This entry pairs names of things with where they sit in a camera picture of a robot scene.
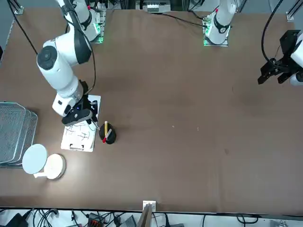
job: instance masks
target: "round base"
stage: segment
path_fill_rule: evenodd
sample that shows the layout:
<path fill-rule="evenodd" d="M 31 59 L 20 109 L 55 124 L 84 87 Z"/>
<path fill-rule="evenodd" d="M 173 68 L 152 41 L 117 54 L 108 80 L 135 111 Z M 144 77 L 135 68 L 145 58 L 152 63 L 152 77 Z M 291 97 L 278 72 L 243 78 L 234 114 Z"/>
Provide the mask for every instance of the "round base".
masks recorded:
<path fill-rule="evenodd" d="M 66 161 L 62 155 L 53 154 L 48 157 L 44 167 L 44 172 L 47 174 L 47 178 L 54 180 L 60 178 L 66 168 Z"/>
<path fill-rule="evenodd" d="M 107 123 L 107 130 L 110 130 L 110 129 L 112 130 L 112 132 L 110 133 L 108 139 L 106 140 L 107 144 L 113 144 L 115 142 L 115 140 L 116 140 L 116 137 L 117 137 L 116 132 L 115 132 L 113 126 L 110 123 Z M 100 128 L 99 136 L 100 136 L 101 140 L 103 140 L 104 137 L 105 137 L 104 124 Z"/>

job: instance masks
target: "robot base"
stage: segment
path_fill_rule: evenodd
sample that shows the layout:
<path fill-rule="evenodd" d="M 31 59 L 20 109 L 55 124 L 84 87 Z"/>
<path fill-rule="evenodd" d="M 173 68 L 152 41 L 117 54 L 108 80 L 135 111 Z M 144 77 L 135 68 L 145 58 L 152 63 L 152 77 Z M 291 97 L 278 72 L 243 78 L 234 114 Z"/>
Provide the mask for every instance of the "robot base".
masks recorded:
<path fill-rule="evenodd" d="M 105 4 L 98 3 L 98 11 L 96 12 L 96 20 L 97 23 L 93 24 L 96 33 L 99 35 L 94 39 L 91 40 L 94 44 L 102 44 L 104 40 L 104 28 L 105 28 L 105 19 L 106 19 L 106 7 Z"/>
<path fill-rule="evenodd" d="M 202 24 L 206 25 L 207 27 L 209 27 L 211 25 L 210 15 L 208 15 L 206 19 L 202 20 Z M 203 27 L 203 45 L 204 46 L 228 46 L 229 30 L 227 32 L 226 39 L 222 44 L 214 44 L 206 37 L 206 34 L 208 33 L 208 28 Z"/>

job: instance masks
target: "paper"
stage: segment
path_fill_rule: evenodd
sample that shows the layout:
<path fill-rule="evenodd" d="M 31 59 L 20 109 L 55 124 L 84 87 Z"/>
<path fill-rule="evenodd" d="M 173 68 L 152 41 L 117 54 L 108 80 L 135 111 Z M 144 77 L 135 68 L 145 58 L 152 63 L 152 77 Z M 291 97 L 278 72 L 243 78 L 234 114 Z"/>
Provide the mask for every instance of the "paper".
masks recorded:
<path fill-rule="evenodd" d="M 93 102 L 95 100 L 97 100 L 98 103 L 98 118 L 101 96 L 89 95 L 89 101 Z M 92 152 L 95 137 L 96 126 L 93 123 L 89 125 L 86 121 L 79 122 L 64 128 L 61 149 Z"/>

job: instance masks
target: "brown table surface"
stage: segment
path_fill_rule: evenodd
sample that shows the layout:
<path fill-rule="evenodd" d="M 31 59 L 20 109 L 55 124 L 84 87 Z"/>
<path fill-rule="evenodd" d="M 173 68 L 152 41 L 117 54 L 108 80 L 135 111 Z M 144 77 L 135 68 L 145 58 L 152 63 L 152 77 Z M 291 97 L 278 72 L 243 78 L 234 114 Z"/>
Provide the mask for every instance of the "brown table surface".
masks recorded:
<path fill-rule="evenodd" d="M 175 13 L 199 22 L 186 12 Z M 303 89 L 276 78 L 257 84 L 268 14 L 236 15 L 230 46 L 203 47 L 200 27 L 135 10 L 108 12 L 105 42 L 94 45 L 101 95 L 99 123 L 117 141 L 97 137 L 92 153 L 61 150 L 55 90 L 14 26 L 1 65 L 0 97 L 36 111 L 35 143 L 63 154 L 57 181 L 0 169 L 0 205 L 161 211 L 303 214 Z M 20 21 L 35 47 L 64 32 L 59 9 L 26 9 Z M 266 35 L 274 56 L 287 29 L 276 15 Z M 93 81 L 92 59 L 74 67 Z"/>

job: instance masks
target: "pen holder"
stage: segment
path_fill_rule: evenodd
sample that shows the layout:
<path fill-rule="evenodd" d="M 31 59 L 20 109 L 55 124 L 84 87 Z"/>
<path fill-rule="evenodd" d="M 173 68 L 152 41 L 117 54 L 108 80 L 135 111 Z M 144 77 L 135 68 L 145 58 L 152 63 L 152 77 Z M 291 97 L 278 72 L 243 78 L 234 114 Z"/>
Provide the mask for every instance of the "pen holder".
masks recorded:
<path fill-rule="evenodd" d="M 112 130 L 112 132 L 110 133 L 110 135 L 108 136 L 108 139 L 106 140 L 107 144 L 113 144 L 116 140 L 116 132 L 115 132 L 113 126 L 110 123 L 107 123 L 107 130 L 110 130 L 110 129 Z M 101 140 L 103 140 L 105 137 L 104 124 L 100 128 L 99 136 L 100 136 Z"/>

